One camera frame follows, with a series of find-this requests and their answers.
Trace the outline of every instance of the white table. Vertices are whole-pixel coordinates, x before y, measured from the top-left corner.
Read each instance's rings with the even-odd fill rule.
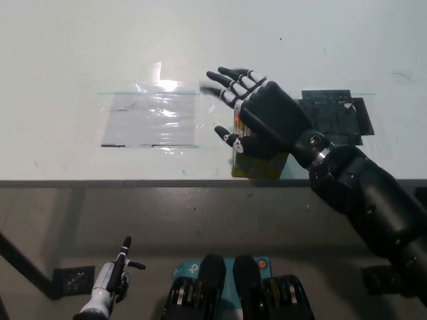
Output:
[[[113,99],[100,93],[149,79],[161,62],[160,79],[194,87],[226,66],[269,75],[295,98],[302,89],[350,89],[365,98],[376,133],[361,150],[423,185],[426,12],[423,0],[2,0],[0,184],[241,183],[211,130],[198,135],[209,147],[174,154],[100,147]],[[232,125],[226,106],[215,117]],[[282,177],[308,178],[293,159]]]

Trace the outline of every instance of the yellow box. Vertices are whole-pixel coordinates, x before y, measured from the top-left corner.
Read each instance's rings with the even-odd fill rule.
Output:
[[[253,135],[248,127],[234,114],[234,133],[246,136]],[[273,159],[254,159],[241,153],[233,152],[232,176],[251,179],[279,179],[285,167],[287,153],[278,153]]]

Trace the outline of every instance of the clear plastic sheet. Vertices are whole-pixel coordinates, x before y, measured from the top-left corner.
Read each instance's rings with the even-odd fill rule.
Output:
[[[198,85],[174,80],[136,81],[113,95],[103,147],[209,147],[215,137],[216,105]]]

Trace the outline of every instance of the floor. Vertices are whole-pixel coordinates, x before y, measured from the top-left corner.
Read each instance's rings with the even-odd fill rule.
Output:
[[[417,299],[370,297],[360,267],[383,264],[346,218],[309,189],[0,189],[0,227],[50,275],[117,255],[126,235],[129,296],[112,319],[158,320],[174,267],[206,253],[269,255],[274,275],[296,274],[316,319],[425,319]],[[0,259],[0,294],[11,320],[72,319],[88,296],[49,301]]]

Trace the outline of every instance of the robotic arm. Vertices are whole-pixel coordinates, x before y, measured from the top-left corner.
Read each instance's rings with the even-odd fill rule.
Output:
[[[99,272],[92,289],[90,301],[74,315],[73,320],[108,320],[113,312],[114,302],[124,300],[130,284],[130,274],[124,267],[145,269],[145,265],[127,258],[131,237],[127,236],[114,262],[106,263]]]
[[[387,258],[427,306],[427,216],[385,170],[355,146],[335,147],[316,131],[277,83],[247,69],[207,76],[226,89],[201,90],[219,97],[256,133],[217,134],[238,153],[271,159],[291,153],[310,173],[312,190],[346,215],[367,246]]]

